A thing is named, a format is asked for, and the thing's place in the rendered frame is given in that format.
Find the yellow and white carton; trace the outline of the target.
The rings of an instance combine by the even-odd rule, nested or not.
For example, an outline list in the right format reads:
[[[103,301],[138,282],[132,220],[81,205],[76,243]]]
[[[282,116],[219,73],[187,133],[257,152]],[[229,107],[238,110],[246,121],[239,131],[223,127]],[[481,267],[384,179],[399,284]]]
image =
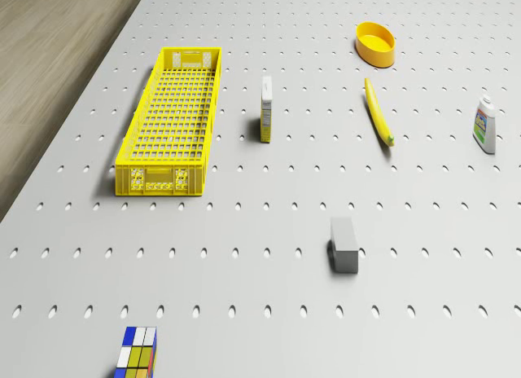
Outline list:
[[[260,115],[260,140],[269,143],[271,139],[272,125],[272,102],[273,102],[273,83],[271,76],[262,78],[261,87],[261,115]]]

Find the yellow basket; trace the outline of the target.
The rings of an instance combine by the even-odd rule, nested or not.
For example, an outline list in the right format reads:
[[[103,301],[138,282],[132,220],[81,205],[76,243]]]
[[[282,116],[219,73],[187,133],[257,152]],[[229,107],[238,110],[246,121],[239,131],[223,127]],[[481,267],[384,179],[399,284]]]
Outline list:
[[[221,48],[164,47],[116,157],[119,196],[204,192],[221,78]]]

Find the grey cube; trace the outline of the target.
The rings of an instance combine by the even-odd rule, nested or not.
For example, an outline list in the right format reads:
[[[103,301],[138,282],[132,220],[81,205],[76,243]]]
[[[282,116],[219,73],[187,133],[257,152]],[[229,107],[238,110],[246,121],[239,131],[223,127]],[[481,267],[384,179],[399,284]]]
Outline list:
[[[357,274],[359,271],[358,243],[350,217],[331,219],[331,251],[333,268],[338,273]]]

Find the banana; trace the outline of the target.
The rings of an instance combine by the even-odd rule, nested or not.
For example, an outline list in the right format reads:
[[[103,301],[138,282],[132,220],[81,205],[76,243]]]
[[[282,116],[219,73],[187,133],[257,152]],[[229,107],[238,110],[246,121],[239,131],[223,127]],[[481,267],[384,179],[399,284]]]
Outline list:
[[[395,144],[394,136],[387,126],[387,122],[385,121],[383,112],[379,106],[376,94],[374,92],[374,87],[369,78],[365,79],[365,92],[366,102],[370,110],[370,115],[379,137],[388,147],[393,147]]]

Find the yellow bowl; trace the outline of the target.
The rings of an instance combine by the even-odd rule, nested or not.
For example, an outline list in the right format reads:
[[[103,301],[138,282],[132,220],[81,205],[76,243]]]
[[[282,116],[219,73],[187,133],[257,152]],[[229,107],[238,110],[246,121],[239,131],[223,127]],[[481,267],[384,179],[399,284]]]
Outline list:
[[[395,62],[396,41],[381,24],[362,22],[356,28],[355,47],[359,56],[377,68],[391,67]]]

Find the puzzle cube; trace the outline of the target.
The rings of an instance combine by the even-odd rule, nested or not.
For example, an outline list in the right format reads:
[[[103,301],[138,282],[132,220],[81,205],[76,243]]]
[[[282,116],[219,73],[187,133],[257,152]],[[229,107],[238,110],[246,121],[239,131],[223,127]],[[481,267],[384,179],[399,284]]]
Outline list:
[[[127,327],[113,378],[154,378],[157,327]]]

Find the small white bottle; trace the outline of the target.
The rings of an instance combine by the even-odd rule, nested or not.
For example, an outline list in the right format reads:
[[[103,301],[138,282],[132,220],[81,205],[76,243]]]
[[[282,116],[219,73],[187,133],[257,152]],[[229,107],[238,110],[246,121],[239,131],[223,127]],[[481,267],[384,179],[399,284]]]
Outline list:
[[[479,99],[473,125],[473,136],[487,154],[496,152],[496,116],[497,112],[488,95]]]

